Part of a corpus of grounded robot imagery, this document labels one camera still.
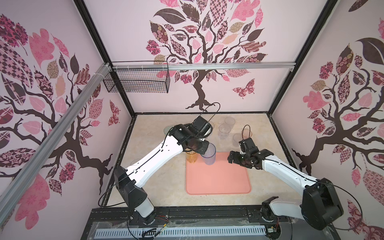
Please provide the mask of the amber plastic cup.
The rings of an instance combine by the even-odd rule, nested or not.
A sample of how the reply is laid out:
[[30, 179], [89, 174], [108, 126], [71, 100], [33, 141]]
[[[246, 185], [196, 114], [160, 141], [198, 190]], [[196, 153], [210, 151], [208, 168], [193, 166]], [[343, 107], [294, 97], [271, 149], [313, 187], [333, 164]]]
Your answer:
[[194, 164], [197, 159], [198, 159], [198, 153], [194, 152], [194, 151], [188, 151], [186, 152], [186, 159], [187, 159], [187, 162], [190, 163], [190, 164]]

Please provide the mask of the blue-grey plastic cup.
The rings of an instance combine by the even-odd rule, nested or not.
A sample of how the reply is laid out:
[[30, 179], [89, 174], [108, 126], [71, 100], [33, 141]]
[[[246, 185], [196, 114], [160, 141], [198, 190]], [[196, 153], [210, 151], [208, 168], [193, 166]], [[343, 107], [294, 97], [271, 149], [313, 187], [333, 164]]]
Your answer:
[[216, 147], [214, 144], [209, 143], [206, 152], [201, 155], [204, 163], [208, 166], [211, 166], [216, 161]]

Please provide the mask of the teal plastic cup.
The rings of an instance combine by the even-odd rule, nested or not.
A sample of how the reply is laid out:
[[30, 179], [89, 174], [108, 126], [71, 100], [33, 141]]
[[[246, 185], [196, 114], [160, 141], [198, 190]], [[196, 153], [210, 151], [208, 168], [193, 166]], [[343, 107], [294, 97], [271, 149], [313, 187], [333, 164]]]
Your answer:
[[171, 128], [172, 126], [166, 126], [163, 130], [164, 134], [166, 135]]

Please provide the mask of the pink tray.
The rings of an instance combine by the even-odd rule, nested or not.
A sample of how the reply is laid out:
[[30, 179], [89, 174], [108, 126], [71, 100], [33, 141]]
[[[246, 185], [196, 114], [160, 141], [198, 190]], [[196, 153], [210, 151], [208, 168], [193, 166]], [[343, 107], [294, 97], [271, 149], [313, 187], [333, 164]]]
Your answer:
[[186, 192], [189, 195], [248, 194], [252, 191], [246, 168], [230, 164], [228, 152], [216, 153], [216, 161], [207, 165], [202, 157], [186, 165]]

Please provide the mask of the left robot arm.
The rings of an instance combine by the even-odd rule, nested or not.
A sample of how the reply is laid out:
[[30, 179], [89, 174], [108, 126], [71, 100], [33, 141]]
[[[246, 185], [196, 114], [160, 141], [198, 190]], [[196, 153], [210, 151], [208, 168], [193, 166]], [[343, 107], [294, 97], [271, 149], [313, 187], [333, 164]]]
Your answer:
[[143, 189], [151, 176], [173, 157], [185, 151], [200, 155], [207, 152], [212, 133], [212, 125], [203, 117], [197, 117], [191, 124], [173, 126], [164, 140], [150, 153], [135, 164], [114, 170], [116, 188], [127, 204], [129, 211], [139, 214], [146, 224], [151, 224], [155, 217], [155, 207]]

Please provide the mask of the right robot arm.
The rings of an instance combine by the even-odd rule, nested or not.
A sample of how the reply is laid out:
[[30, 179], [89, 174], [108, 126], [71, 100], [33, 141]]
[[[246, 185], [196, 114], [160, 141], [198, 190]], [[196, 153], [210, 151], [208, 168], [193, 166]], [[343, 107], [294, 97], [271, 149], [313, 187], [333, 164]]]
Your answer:
[[259, 150], [251, 138], [241, 140], [239, 146], [239, 152], [229, 153], [230, 164], [268, 172], [302, 198], [297, 201], [272, 196], [263, 201], [261, 215], [266, 222], [273, 222], [283, 216], [304, 220], [314, 229], [323, 230], [344, 214], [335, 186], [328, 179], [317, 179], [300, 172], [271, 151]]

